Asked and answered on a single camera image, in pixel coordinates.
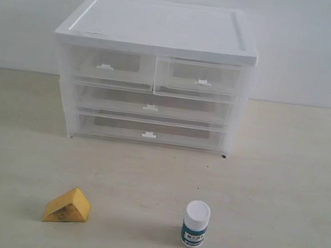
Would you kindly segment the white capped medicine bottle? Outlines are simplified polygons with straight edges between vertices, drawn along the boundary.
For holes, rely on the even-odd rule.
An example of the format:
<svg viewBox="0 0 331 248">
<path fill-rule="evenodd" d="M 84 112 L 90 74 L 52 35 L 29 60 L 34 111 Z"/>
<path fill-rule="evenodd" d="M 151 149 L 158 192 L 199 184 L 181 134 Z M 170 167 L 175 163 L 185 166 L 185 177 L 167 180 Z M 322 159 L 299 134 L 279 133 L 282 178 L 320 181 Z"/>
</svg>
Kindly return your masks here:
<svg viewBox="0 0 331 248">
<path fill-rule="evenodd" d="M 210 206 L 202 200 L 193 200 L 187 204 L 181 229 L 181 241 L 185 246 L 198 248 L 203 244 L 210 215 Z"/>
</svg>

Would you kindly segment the clear bottom wide drawer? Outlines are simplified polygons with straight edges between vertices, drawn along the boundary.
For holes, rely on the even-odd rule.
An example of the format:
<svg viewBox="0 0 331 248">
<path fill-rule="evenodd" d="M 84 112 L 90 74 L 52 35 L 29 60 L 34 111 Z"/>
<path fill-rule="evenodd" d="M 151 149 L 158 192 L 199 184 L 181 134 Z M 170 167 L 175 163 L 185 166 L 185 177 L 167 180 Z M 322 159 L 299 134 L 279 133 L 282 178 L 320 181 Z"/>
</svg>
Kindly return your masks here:
<svg viewBox="0 0 331 248">
<path fill-rule="evenodd" d="M 147 123 L 85 114 L 79 114 L 78 119 L 79 134 L 225 152 L 224 133 L 201 126 Z"/>
</svg>

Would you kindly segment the clear wide drawer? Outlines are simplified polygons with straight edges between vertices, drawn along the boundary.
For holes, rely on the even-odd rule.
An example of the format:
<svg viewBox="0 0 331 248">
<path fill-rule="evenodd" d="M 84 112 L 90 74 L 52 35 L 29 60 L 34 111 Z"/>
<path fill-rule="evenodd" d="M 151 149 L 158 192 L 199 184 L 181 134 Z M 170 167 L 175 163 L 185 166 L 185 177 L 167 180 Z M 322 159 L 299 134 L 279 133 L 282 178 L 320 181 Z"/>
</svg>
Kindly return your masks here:
<svg viewBox="0 0 331 248">
<path fill-rule="evenodd" d="M 131 114 L 223 124 L 229 115 L 230 105 L 219 102 L 157 96 L 132 92 L 75 85 L 76 105 L 81 108 L 102 109 Z"/>
<path fill-rule="evenodd" d="M 78 119 L 79 134 L 225 152 L 224 133 L 201 126 L 147 123 L 85 114 L 79 114 Z"/>
</svg>

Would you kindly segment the white plastic drawer cabinet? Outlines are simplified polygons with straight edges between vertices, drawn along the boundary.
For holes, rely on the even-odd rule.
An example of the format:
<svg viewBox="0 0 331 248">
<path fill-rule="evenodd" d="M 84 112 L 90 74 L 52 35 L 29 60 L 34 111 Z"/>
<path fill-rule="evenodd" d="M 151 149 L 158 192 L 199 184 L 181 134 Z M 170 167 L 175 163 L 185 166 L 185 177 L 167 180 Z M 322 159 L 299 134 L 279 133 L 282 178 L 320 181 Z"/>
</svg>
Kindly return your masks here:
<svg viewBox="0 0 331 248">
<path fill-rule="evenodd" d="M 71 138 L 104 137 L 79 134 L 77 132 L 80 125 L 79 114 L 147 123 L 201 126 L 224 133 L 225 152 L 211 152 L 223 157 L 229 156 L 241 114 L 248 101 L 249 89 L 255 80 L 258 62 L 258 51 L 251 40 L 247 26 L 243 12 L 234 9 L 161 0 L 85 0 L 54 32 L 67 135 Z M 217 124 L 78 107 L 75 101 L 75 85 L 157 95 L 153 92 L 153 85 L 146 87 L 78 76 L 73 70 L 72 62 L 76 59 L 76 52 L 80 48 L 152 56 L 155 60 L 157 57 L 168 57 L 239 66 L 242 71 L 237 94 L 233 102 L 228 104 L 231 108 L 226 122 Z"/>
</svg>

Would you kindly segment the clear middle wide drawer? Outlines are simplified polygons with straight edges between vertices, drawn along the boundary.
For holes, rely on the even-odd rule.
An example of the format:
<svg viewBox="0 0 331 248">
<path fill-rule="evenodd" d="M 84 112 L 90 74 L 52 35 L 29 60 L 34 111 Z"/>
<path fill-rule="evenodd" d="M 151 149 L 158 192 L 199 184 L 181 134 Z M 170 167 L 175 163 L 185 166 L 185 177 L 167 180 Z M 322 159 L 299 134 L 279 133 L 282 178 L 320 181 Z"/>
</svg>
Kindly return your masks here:
<svg viewBox="0 0 331 248">
<path fill-rule="evenodd" d="M 76 105 L 81 108 L 102 109 L 131 114 L 223 124 L 229 115 L 230 105 L 219 102 L 157 96 L 132 92 L 75 85 Z"/>
</svg>

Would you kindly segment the yellow triangular wooden block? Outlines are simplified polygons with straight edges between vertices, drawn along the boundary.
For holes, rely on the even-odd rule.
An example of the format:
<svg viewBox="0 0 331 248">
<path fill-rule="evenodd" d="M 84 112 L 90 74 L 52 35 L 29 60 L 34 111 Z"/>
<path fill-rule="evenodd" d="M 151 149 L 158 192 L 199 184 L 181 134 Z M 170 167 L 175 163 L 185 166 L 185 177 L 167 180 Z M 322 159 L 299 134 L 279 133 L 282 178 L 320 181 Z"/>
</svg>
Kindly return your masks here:
<svg viewBox="0 0 331 248">
<path fill-rule="evenodd" d="M 79 187 L 51 200 L 42 216 L 43 222 L 86 222 L 91 204 Z"/>
</svg>

